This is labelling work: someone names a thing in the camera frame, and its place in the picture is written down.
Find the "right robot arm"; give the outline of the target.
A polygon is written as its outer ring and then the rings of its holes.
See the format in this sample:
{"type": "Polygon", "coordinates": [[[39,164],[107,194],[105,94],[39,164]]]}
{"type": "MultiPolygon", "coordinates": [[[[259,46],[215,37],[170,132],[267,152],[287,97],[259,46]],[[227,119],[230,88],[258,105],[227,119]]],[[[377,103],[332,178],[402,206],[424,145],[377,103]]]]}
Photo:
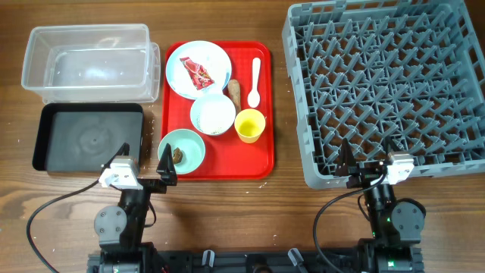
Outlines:
{"type": "Polygon", "coordinates": [[[355,272],[423,272],[421,232],[425,207],[410,199],[397,199],[393,186],[414,168],[413,157],[387,137],[386,158],[370,167],[358,165],[348,140],[343,140],[336,174],[347,176],[349,189],[363,189],[373,237],[360,239],[352,262],[355,272]]]}

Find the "light blue plate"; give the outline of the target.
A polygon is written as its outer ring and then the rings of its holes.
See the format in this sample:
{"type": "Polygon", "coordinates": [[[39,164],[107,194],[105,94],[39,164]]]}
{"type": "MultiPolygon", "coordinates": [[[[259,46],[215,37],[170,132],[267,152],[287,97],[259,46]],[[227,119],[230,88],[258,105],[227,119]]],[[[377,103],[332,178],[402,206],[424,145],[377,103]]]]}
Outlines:
{"type": "Polygon", "coordinates": [[[213,42],[192,41],[170,54],[165,68],[169,87],[185,99],[222,93],[232,75],[229,55],[213,42]]]}

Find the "brown food scrap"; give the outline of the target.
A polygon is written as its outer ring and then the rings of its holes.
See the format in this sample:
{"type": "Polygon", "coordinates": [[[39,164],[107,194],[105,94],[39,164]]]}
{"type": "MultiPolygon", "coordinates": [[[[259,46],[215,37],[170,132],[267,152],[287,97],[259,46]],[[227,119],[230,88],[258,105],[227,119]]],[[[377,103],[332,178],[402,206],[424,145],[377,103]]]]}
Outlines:
{"type": "Polygon", "coordinates": [[[183,151],[180,148],[176,148],[173,152],[172,159],[175,165],[181,163],[183,160],[183,151]]]}

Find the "red snack wrapper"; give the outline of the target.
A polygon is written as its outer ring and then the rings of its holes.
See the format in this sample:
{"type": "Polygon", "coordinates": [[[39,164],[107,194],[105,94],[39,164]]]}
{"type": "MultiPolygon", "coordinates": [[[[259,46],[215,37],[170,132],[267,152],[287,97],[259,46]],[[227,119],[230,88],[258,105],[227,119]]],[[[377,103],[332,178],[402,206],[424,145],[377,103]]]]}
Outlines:
{"type": "Polygon", "coordinates": [[[190,57],[181,58],[180,61],[189,73],[192,84],[197,90],[214,84],[214,80],[202,65],[195,63],[190,57]]]}

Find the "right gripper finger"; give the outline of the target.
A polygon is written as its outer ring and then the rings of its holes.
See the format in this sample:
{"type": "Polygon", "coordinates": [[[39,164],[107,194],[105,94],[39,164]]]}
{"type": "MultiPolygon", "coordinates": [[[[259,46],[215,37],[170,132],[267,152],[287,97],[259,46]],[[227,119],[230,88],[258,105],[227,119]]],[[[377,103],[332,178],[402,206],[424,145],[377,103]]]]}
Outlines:
{"type": "Polygon", "coordinates": [[[399,152],[400,148],[395,144],[390,136],[387,136],[383,141],[384,152],[388,155],[390,152],[399,152]]]}
{"type": "Polygon", "coordinates": [[[352,147],[349,141],[344,138],[340,147],[339,162],[337,164],[335,175],[336,176],[349,176],[356,175],[358,173],[358,166],[355,157],[352,153],[352,147]]]}

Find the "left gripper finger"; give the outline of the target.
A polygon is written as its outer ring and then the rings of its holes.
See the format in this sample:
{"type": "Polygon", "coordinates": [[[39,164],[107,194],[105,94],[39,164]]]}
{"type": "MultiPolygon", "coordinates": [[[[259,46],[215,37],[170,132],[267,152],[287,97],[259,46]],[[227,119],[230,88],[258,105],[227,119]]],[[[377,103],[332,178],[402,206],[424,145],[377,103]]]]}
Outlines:
{"type": "Polygon", "coordinates": [[[177,185],[177,173],[174,167],[170,144],[165,145],[156,172],[160,175],[161,181],[164,184],[168,186],[177,185]]]}
{"type": "Polygon", "coordinates": [[[116,153],[106,163],[102,165],[102,169],[108,168],[117,156],[129,155],[129,153],[130,145],[128,143],[123,143],[119,150],[117,150],[116,153]]]}

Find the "white bowl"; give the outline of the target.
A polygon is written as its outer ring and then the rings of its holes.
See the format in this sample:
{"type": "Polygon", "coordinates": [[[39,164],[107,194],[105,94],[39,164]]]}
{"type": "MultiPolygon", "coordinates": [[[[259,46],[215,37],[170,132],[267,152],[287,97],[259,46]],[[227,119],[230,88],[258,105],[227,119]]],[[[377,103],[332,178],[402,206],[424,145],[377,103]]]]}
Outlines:
{"type": "Polygon", "coordinates": [[[227,96],[208,94],[194,101],[189,117],[194,128],[200,133],[219,136],[233,126],[236,109],[227,96]]]}

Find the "white plastic spoon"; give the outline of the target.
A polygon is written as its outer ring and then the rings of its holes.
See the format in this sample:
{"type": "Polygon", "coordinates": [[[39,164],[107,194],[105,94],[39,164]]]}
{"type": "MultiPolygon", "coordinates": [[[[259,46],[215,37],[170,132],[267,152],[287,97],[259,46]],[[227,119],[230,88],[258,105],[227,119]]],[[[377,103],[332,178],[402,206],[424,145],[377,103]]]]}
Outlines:
{"type": "Polygon", "coordinates": [[[261,97],[258,93],[258,79],[259,79],[260,69],[261,69],[261,59],[254,58],[252,60],[252,88],[247,97],[248,105],[251,108],[257,108],[261,100],[261,97]]]}

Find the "brown carrot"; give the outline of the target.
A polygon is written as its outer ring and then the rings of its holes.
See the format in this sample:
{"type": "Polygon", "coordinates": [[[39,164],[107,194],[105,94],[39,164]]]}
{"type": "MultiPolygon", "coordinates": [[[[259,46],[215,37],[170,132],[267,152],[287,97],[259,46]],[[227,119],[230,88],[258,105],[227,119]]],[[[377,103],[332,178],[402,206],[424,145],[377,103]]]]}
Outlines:
{"type": "Polygon", "coordinates": [[[232,79],[228,82],[227,88],[228,88],[229,97],[235,106],[236,113],[239,113],[242,108],[241,89],[240,89],[239,82],[237,80],[232,79]]]}

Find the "green bowl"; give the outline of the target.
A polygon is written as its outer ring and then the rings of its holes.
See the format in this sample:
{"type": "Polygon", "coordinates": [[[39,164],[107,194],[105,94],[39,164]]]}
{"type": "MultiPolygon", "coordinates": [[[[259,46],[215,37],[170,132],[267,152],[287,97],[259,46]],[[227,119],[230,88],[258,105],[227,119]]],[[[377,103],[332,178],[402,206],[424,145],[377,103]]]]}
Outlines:
{"type": "Polygon", "coordinates": [[[194,172],[204,161],[205,143],[194,131],[189,129],[177,129],[163,137],[158,147],[158,158],[161,158],[167,144],[171,145],[172,152],[179,149],[183,157],[181,162],[174,165],[178,175],[194,172]]]}

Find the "yellow plastic cup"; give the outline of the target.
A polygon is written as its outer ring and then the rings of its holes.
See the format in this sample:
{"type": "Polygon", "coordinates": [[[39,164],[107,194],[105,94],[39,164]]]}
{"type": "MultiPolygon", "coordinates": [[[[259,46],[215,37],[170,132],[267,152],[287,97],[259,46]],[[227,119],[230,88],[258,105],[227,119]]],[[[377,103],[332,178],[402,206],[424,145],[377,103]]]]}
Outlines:
{"type": "Polygon", "coordinates": [[[266,127],[266,118],[256,109],[245,109],[236,116],[234,127],[244,143],[254,143],[266,127]]]}

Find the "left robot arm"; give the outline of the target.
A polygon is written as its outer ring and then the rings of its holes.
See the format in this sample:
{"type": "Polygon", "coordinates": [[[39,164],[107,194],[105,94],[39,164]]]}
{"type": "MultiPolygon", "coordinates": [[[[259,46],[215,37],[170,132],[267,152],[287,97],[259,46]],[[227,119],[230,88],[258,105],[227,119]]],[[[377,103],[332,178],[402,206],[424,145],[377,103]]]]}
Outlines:
{"type": "Polygon", "coordinates": [[[120,191],[115,206],[101,209],[94,228],[99,236],[101,252],[88,259],[88,272],[169,272],[169,265],[158,254],[153,243],[143,243],[142,235],[153,193],[165,194],[168,186],[177,184],[172,148],[167,144],[156,169],[159,178],[140,178],[139,164],[129,155],[124,143],[102,166],[99,183],[120,191]]]}

